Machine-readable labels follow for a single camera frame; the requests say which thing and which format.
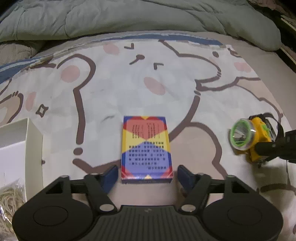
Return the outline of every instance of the white box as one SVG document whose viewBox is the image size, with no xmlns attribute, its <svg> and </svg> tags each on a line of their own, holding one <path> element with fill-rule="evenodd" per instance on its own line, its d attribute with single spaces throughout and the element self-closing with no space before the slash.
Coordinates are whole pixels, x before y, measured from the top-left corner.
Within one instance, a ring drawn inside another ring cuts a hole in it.
<svg viewBox="0 0 296 241">
<path fill-rule="evenodd" d="M 29 118 L 0 127 L 0 188 L 20 178 L 25 201 L 43 189 L 42 138 Z"/>
</svg>

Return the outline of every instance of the plastic bag of rubber bands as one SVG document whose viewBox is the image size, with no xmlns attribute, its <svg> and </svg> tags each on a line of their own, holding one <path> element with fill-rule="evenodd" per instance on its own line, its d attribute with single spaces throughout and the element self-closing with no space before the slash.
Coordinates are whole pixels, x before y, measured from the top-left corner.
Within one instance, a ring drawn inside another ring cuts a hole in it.
<svg viewBox="0 0 296 241">
<path fill-rule="evenodd" d="M 19 179 L 0 188 L 0 241 L 17 240 L 12 228 L 12 217 L 25 202 L 23 193 Z"/>
</svg>

